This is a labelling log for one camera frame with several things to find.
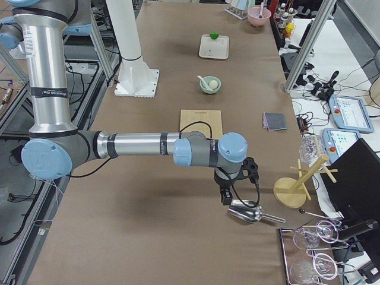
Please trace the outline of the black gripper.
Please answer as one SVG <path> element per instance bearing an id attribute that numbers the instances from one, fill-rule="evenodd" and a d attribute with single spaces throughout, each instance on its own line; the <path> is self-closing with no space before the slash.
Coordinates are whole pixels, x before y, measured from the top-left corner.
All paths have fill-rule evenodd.
<path id="1" fill-rule="evenodd" d="M 230 205 L 232 202 L 231 188 L 238 174 L 239 171 L 235 173 L 227 173 L 221 167 L 217 167 L 214 169 L 214 180 L 219 186 L 221 203 L 223 205 Z"/>

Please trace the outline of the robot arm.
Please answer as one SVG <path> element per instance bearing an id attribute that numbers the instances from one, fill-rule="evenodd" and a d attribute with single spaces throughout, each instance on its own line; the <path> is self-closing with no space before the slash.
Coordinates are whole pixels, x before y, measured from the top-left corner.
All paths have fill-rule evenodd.
<path id="1" fill-rule="evenodd" d="M 90 25 L 90 1 L 11 1 L 10 5 L 23 34 L 33 106 L 30 139 L 21 151 L 29 173 L 52 181 L 72 176 L 76 168 L 93 160 L 170 156 L 178 166 L 212 168 L 221 203 L 232 203 L 248 149 L 242 135 L 229 132 L 214 138 L 199 131 L 161 131 L 149 125 L 145 113 L 137 115 L 115 100 L 100 108 L 97 130 L 80 130 L 69 109 L 63 35 L 66 29 Z"/>

